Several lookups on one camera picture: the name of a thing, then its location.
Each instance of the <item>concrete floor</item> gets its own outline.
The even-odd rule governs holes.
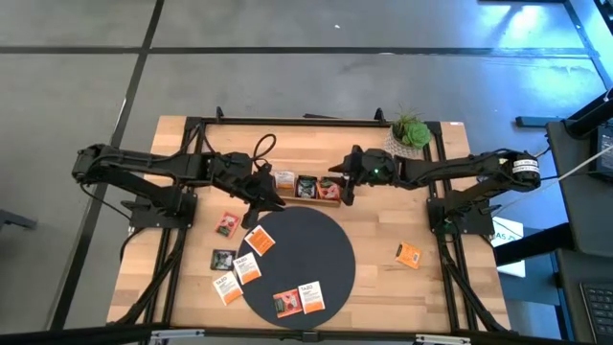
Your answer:
[[[4,0],[0,46],[140,46],[154,3]],[[573,3],[598,35],[590,2]],[[153,45],[580,48],[581,41],[556,4],[176,0],[166,2]],[[5,227],[0,233],[0,333],[45,328],[87,202],[70,176],[76,151],[108,142],[135,61],[133,55],[0,55],[0,207],[39,221],[33,232]],[[213,115],[217,105],[228,116],[343,118],[372,118],[381,106],[393,118],[403,104],[418,108],[424,120],[465,122],[473,152],[537,152],[547,146],[544,131],[517,129],[514,117],[566,117],[603,91],[594,65],[581,58],[156,55],[148,57],[122,148],[148,150],[160,115]],[[541,164],[543,174],[555,174],[551,155]],[[106,196],[114,204],[125,198],[112,189]],[[566,220],[558,188],[501,216],[535,228]],[[67,327],[104,323],[126,228],[102,208]],[[551,308],[508,307],[521,333],[556,337],[555,319],[543,316]]]

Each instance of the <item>wooden table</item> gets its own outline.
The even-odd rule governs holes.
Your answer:
[[[172,154],[177,151],[185,120],[182,116],[162,116],[151,152]],[[442,129],[448,158],[469,154],[462,123],[442,123]],[[323,175],[329,167],[342,162],[354,144],[364,150],[382,148],[387,129],[241,125],[206,127],[207,138],[213,148],[220,152],[242,151],[251,154],[257,141],[269,132],[277,136],[277,146],[266,156],[274,170]],[[430,147],[433,159],[437,160],[434,140]],[[149,180],[168,183],[164,178],[155,176],[149,177]],[[474,178],[452,181],[454,189],[458,190],[474,183]],[[443,193],[442,184],[438,190],[440,194]],[[216,234],[214,227],[224,211],[242,215],[246,205],[213,187],[201,188],[196,192],[197,213],[186,239],[171,324],[197,328],[277,329],[257,316],[242,298],[224,307],[212,284],[214,279],[225,273],[209,268],[213,249],[237,250],[245,233],[245,230],[239,228],[234,237],[228,240]],[[393,187],[363,186],[355,189],[355,195],[351,207],[313,206],[335,219],[347,232],[356,261],[355,282],[349,300],[330,321],[317,329],[448,332],[441,264],[435,237],[429,231],[425,208],[428,189],[409,192]],[[147,229],[126,247],[108,321],[123,316],[149,283],[160,237],[160,229]],[[421,248],[420,269],[415,270],[394,261],[401,241]],[[478,236],[463,236],[463,241],[471,286],[496,320],[508,327],[509,319],[491,247]],[[157,321],[161,319],[166,286],[162,286],[160,291],[154,314],[154,320]],[[462,294],[457,287],[455,297],[461,327],[466,328]]]

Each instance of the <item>black circular platform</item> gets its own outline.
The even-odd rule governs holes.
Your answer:
[[[275,240],[262,257],[243,241],[242,256],[252,251],[261,277],[242,287],[247,304],[271,324],[310,330],[330,320],[345,304],[355,279],[355,257],[345,231],[332,218],[307,207],[287,207],[258,224]],[[272,296],[319,281],[325,310],[277,318]]]

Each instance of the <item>green plant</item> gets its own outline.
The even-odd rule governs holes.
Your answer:
[[[430,129],[420,121],[416,109],[404,111],[401,106],[398,115],[400,118],[392,125],[392,132],[402,144],[420,150],[430,142]]]

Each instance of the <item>desk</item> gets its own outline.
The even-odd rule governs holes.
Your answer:
[[[570,137],[561,122],[547,124],[547,134],[558,175],[565,174],[587,160],[590,140]],[[577,173],[588,172],[585,166]],[[569,223],[496,247],[499,265],[506,265],[558,248],[585,254],[613,257],[613,232],[610,231],[613,183],[589,175],[569,176],[560,182]]]
[[[185,121],[185,117],[161,117],[151,152],[170,155],[177,151]],[[462,123],[442,123],[442,130],[448,158],[468,155]],[[364,149],[383,147],[387,131],[387,128],[373,127],[206,126],[211,145],[221,152],[251,153],[265,133],[275,133],[277,146],[266,155],[273,169],[314,175],[322,175],[329,167],[342,162],[353,144]],[[434,140],[431,151],[436,159]],[[160,177],[149,176],[148,179],[168,183]],[[460,190],[473,183],[474,178],[452,181],[453,187]],[[197,212],[186,239],[171,324],[196,328],[275,329],[259,318],[242,298],[224,307],[212,285],[212,281],[224,273],[209,268],[212,250],[238,249],[245,233],[238,229],[228,240],[216,234],[214,227],[224,211],[242,215],[245,205],[212,187],[197,189],[196,193]],[[356,260],[355,282],[348,302],[317,329],[448,332],[439,254],[435,237],[429,231],[425,208],[428,189],[408,192],[393,187],[364,186],[356,188],[355,195],[352,207],[313,206],[335,219],[347,232]],[[123,316],[149,283],[160,234],[160,229],[147,229],[126,247],[108,321]],[[508,327],[509,319],[490,246],[477,236],[463,236],[463,240],[472,287],[496,320]],[[414,270],[394,261],[400,241],[421,248],[420,269]],[[154,320],[161,318],[165,290],[164,286],[160,288]],[[461,326],[466,327],[462,294],[457,287],[455,297]]]

